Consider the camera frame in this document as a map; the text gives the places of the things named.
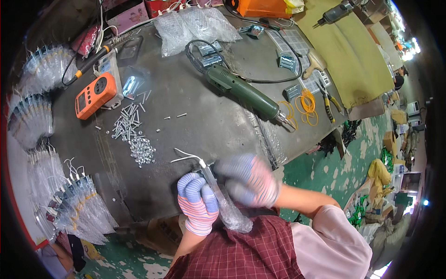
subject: pile of screws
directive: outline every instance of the pile of screws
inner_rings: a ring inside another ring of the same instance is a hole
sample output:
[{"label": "pile of screws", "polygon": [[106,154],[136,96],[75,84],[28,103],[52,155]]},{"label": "pile of screws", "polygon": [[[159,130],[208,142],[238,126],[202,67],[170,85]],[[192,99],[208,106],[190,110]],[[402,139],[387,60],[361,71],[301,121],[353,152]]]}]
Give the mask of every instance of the pile of screws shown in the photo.
[{"label": "pile of screws", "polygon": [[142,124],[139,120],[138,107],[140,106],[145,111],[141,103],[137,105],[132,103],[121,110],[121,116],[113,124],[115,133],[111,137],[113,139],[122,137],[122,141],[130,145],[132,152],[130,156],[135,159],[139,168],[142,168],[142,164],[155,163],[153,153],[156,149],[150,145],[150,140],[142,135],[142,131],[135,131]]}]

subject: orange power meter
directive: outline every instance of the orange power meter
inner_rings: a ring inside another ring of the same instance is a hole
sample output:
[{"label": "orange power meter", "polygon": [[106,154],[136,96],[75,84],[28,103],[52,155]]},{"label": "orange power meter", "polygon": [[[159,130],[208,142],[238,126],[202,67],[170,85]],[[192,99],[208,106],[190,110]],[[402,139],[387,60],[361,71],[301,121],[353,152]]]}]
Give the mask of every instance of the orange power meter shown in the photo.
[{"label": "orange power meter", "polygon": [[86,120],[115,95],[115,78],[105,72],[76,96],[74,108],[77,118]]}]

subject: gloved hand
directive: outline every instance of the gloved hand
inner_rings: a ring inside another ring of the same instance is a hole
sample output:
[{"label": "gloved hand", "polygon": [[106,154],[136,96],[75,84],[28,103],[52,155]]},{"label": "gloved hand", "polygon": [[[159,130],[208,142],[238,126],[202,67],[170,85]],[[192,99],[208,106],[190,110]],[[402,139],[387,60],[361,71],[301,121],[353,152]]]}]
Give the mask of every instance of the gloved hand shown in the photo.
[{"label": "gloved hand", "polygon": [[249,207],[272,207],[282,187],[271,168],[250,153],[224,158],[215,164],[214,171],[229,178],[229,194]]},{"label": "gloved hand", "polygon": [[186,228],[199,236],[212,230],[212,223],[219,215],[219,206],[214,192],[206,180],[197,173],[188,173],[177,183],[178,203],[188,216]]}]

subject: green electric screwdriver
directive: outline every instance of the green electric screwdriver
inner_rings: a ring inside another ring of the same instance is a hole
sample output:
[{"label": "green electric screwdriver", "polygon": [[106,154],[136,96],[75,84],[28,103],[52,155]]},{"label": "green electric screwdriver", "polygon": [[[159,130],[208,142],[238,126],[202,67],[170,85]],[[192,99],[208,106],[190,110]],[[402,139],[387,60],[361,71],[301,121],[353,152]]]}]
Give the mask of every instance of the green electric screwdriver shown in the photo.
[{"label": "green electric screwdriver", "polygon": [[289,124],[293,129],[296,129],[291,121],[286,118],[286,115],[280,111],[276,102],[240,78],[240,76],[231,73],[227,68],[218,64],[211,65],[209,68],[203,67],[192,55],[189,45],[186,46],[186,55],[193,66],[206,76],[206,80],[223,93],[231,93],[268,120],[276,119],[280,123]]}]

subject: blue and pink striped glove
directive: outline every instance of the blue and pink striped glove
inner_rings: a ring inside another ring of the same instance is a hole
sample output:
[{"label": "blue and pink striped glove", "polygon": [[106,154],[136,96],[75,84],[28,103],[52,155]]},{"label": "blue and pink striped glove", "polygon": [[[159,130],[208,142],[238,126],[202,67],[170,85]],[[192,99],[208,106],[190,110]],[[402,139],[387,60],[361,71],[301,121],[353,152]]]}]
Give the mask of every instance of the blue and pink striped glove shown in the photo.
[{"label": "blue and pink striped glove", "polygon": [[211,233],[212,223],[219,216],[219,206],[206,180],[191,172],[180,178],[177,187],[178,204],[188,216],[186,228],[199,236]]},{"label": "blue and pink striped glove", "polygon": [[282,183],[276,181],[271,167],[254,154],[224,158],[214,171],[228,178],[226,187],[237,201],[249,207],[272,207],[279,197]]}]

